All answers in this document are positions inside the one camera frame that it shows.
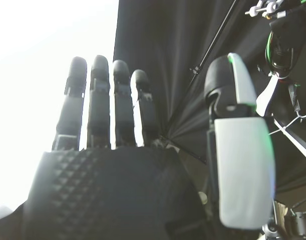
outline white cable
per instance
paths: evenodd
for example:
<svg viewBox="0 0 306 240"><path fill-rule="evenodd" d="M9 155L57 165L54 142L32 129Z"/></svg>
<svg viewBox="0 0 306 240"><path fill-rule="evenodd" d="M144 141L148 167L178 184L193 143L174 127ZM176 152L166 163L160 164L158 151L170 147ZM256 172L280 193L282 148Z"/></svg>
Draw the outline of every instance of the white cable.
<svg viewBox="0 0 306 240"><path fill-rule="evenodd" d="M306 115L304 115L304 116L301 116L301 115L297 115L297 117L296 118L294 118L288 125L286 125L286 126L284 126L284 127L282 127L281 129L279 129L279 130L276 130L276 131L273 131L273 132L270 132L268 135L272 135L272 134L274 134L274 133L277 133L277 132L279 132L279 131L281 131L282 129L283 130L285 130L287 127L289 127L289 126L291 126L297 119L299 119L299 118L306 118Z"/></svg>

